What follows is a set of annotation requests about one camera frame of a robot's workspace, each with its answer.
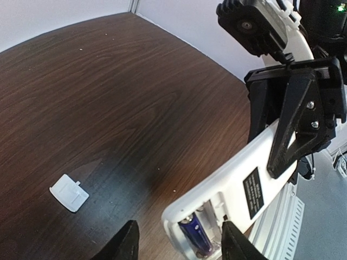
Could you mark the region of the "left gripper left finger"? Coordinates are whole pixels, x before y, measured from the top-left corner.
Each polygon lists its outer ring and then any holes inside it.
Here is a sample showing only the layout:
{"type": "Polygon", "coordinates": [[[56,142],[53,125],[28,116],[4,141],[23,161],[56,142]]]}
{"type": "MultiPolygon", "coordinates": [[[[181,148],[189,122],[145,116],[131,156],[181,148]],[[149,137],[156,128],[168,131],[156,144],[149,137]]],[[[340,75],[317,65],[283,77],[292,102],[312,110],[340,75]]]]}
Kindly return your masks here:
{"type": "Polygon", "coordinates": [[[137,260],[139,238],[137,221],[129,220],[91,260],[137,260]]]}

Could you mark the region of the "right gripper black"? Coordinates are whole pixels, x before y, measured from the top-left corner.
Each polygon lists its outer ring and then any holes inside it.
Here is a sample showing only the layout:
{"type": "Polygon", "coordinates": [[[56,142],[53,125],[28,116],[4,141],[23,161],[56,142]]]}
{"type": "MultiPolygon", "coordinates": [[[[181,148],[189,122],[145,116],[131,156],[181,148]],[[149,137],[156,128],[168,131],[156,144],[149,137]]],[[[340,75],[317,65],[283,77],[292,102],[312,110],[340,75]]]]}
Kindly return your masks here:
{"type": "Polygon", "coordinates": [[[250,71],[249,141],[278,122],[267,170],[278,179],[294,162],[320,149],[346,122],[343,73],[337,58],[321,58],[250,71]]]}

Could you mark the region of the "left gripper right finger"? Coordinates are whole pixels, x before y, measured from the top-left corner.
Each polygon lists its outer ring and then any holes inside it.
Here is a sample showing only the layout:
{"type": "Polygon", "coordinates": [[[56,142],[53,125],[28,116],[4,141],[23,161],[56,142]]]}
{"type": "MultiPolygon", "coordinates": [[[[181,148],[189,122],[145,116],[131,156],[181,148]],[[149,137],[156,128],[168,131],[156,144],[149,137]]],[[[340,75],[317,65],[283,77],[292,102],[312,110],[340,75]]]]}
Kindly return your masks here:
{"type": "Polygon", "coordinates": [[[267,260],[231,221],[222,225],[223,260],[267,260]]]}

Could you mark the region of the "purple battery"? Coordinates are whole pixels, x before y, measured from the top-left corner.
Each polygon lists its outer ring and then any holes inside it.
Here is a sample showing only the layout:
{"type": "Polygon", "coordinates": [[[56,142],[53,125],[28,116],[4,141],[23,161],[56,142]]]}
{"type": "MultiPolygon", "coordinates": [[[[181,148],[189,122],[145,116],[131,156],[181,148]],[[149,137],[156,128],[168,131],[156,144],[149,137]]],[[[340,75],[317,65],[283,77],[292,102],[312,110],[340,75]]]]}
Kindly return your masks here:
{"type": "Polygon", "coordinates": [[[200,256],[207,257],[211,255],[213,245],[195,213],[185,217],[178,225],[200,256]]]}

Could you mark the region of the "white remote control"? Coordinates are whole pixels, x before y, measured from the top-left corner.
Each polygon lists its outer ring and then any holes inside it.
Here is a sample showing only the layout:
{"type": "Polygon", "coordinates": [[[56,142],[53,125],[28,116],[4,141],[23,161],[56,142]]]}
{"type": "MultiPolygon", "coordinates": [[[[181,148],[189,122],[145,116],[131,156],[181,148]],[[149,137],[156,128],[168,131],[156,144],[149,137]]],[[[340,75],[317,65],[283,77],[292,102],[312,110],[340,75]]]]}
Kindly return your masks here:
{"type": "Polygon", "coordinates": [[[164,230],[173,247],[185,259],[221,257],[222,224],[231,221],[245,233],[287,184],[297,166],[293,163],[278,179],[267,163],[278,122],[274,121],[240,152],[171,203],[162,214],[164,230]],[[195,213],[213,245],[213,252],[200,256],[178,223],[195,213]]]}

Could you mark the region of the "white battery cover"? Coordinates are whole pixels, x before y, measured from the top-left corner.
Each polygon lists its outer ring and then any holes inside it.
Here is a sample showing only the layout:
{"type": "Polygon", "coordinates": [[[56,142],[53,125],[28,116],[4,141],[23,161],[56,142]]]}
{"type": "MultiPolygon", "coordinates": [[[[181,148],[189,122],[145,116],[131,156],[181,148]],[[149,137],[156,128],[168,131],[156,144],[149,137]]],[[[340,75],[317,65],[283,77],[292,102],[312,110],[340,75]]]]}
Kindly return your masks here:
{"type": "Polygon", "coordinates": [[[76,213],[89,198],[89,194],[80,187],[79,181],[74,181],[67,174],[49,188],[53,197],[67,210],[76,213]]]}

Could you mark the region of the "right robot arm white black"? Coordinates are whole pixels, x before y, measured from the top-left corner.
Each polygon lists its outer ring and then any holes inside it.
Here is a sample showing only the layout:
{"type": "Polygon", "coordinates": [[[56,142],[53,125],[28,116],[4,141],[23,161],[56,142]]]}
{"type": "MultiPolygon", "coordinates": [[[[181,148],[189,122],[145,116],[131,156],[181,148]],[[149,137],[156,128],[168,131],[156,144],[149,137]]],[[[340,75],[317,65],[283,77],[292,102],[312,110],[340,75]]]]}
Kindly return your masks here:
{"type": "Polygon", "coordinates": [[[337,121],[346,122],[346,1],[301,1],[313,60],[247,74],[249,138],[278,121],[267,163],[280,177],[295,161],[327,147],[337,121]]]}

